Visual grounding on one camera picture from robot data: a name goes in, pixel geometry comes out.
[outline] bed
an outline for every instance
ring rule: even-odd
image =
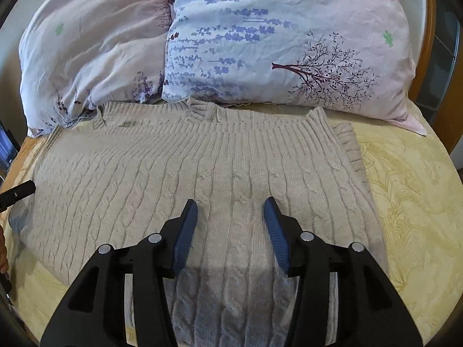
[[[19,0],[13,15],[19,14],[25,1]],[[410,17],[413,54],[419,63],[427,36],[426,0],[401,2]],[[408,108],[427,129],[427,137],[342,112],[328,112],[328,117],[333,123],[348,121],[355,130],[387,243],[390,280],[427,343],[463,293],[463,228],[459,225],[463,220],[463,185],[419,109],[411,101]],[[3,191],[27,178],[44,142],[43,137],[25,139]],[[0,224],[5,227],[11,263],[12,302],[40,340],[66,287],[18,241],[6,223],[7,217],[8,213],[0,215]],[[133,329],[128,328],[127,335],[128,341],[135,342]]]

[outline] black handle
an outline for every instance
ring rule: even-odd
[[[6,278],[6,275],[0,274],[0,285],[3,287],[5,292],[9,294],[12,290],[11,282]]]
[[[103,245],[93,254],[55,310],[41,347],[129,347],[125,274],[114,269],[122,252]]]
[[[352,243],[347,255],[350,270],[339,276],[336,345],[355,341],[363,347],[423,347],[407,307],[368,250]]]
[[[325,346],[330,301],[329,259],[325,242],[313,234],[309,236],[313,236],[312,241],[299,241],[306,250],[307,264],[305,274],[300,276],[285,347]]]
[[[163,277],[158,275],[154,259],[163,244],[164,240],[153,243],[147,237],[138,243],[134,254],[133,310],[139,347],[177,347]]]
[[[37,347],[12,316],[8,305],[0,296],[0,340],[2,346]]]
[[[5,211],[8,207],[13,206],[17,201],[29,197],[36,191],[35,184],[29,180],[22,183],[10,190],[0,194],[0,213]]]

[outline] wall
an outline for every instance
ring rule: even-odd
[[[0,0],[0,25],[8,17],[14,1]],[[17,54],[11,51],[12,45],[16,44],[15,38],[11,38],[10,20],[8,27],[0,29],[0,120],[21,143],[27,133],[27,127],[19,98],[19,59]]]
[[[426,0],[400,0],[410,26],[410,41],[416,65],[421,54],[426,29]]]
[[[463,168],[463,137],[458,142],[457,146],[453,149],[452,154],[450,154],[453,164],[459,170]]]

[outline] metal screw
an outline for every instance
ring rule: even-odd
[[[313,234],[307,231],[304,231],[303,233],[301,233],[300,238],[303,241],[312,241],[314,239]]]
[[[365,247],[363,246],[363,244],[361,244],[359,242],[354,242],[352,244],[352,249],[355,250],[356,252],[363,252]]]
[[[106,253],[109,253],[110,250],[111,250],[111,245],[104,244],[104,245],[102,245],[101,247],[98,248],[98,253],[99,254],[106,254]]]
[[[150,235],[150,237],[148,237],[148,241],[153,244],[160,242],[162,239],[163,237],[161,236],[161,234],[152,234]]]

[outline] sweater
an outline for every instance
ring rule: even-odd
[[[37,160],[36,194],[14,206],[10,224],[65,284],[99,245],[135,245],[189,198],[198,203],[187,265],[165,280],[182,344],[283,345],[297,280],[276,263],[262,216],[269,196],[304,230],[331,244],[359,241],[387,267],[355,135],[349,124],[331,127],[321,108],[300,116],[195,99],[109,102],[86,125],[56,128]],[[334,280],[331,290],[327,342]]]

